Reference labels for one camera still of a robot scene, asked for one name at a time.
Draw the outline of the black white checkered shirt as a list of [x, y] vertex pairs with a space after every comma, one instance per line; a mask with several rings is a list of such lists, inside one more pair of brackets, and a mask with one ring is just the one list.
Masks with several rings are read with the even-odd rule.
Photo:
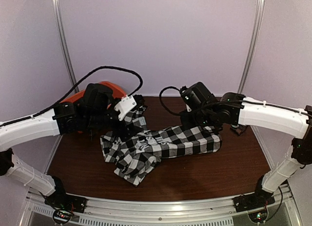
[[114, 163], [114, 173], [134, 186], [138, 186], [163, 159], [214, 153], [221, 148], [222, 138], [210, 126], [148, 130], [143, 115], [146, 109], [147, 106], [142, 105], [124, 118], [127, 125], [141, 129], [127, 141], [122, 141], [113, 132], [100, 137], [104, 161]]

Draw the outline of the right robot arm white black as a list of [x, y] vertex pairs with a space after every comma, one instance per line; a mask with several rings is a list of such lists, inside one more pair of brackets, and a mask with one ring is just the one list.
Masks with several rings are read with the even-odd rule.
[[283, 182], [312, 163], [311, 106], [290, 108], [233, 92], [217, 99], [202, 82], [184, 86], [179, 92], [187, 105], [186, 114], [198, 125], [251, 125], [293, 136], [285, 158], [258, 180], [255, 193], [250, 196], [254, 207], [262, 206]]

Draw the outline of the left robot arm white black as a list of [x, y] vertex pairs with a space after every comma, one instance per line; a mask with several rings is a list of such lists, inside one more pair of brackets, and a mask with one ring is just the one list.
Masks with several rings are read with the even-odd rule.
[[45, 112], [0, 124], [0, 174], [36, 189], [59, 208], [70, 204], [61, 182], [26, 164], [14, 154], [16, 145], [43, 137], [72, 132], [111, 128], [128, 135], [125, 116], [137, 106], [133, 95], [127, 95], [110, 82], [90, 83], [70, 97], [65, 97]]

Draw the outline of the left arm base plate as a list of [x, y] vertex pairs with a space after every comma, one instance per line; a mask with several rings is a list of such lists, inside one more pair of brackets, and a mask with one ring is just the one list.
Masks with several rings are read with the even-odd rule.
[[69, 212], [84, 213], [87, 199], [70, 194], [55, 194], [44, 196], [44, 203], [52, 209], [62, 209]]

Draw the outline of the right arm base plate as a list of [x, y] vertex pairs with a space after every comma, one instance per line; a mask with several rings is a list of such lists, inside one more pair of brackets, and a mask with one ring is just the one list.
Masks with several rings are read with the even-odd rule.
[[268, 198], [255, 193], [242, 194], [232, 198], [236, 212], [250, 211], [258, 208], [265, 208], [267, 205], [275, 203], [273, 196]]

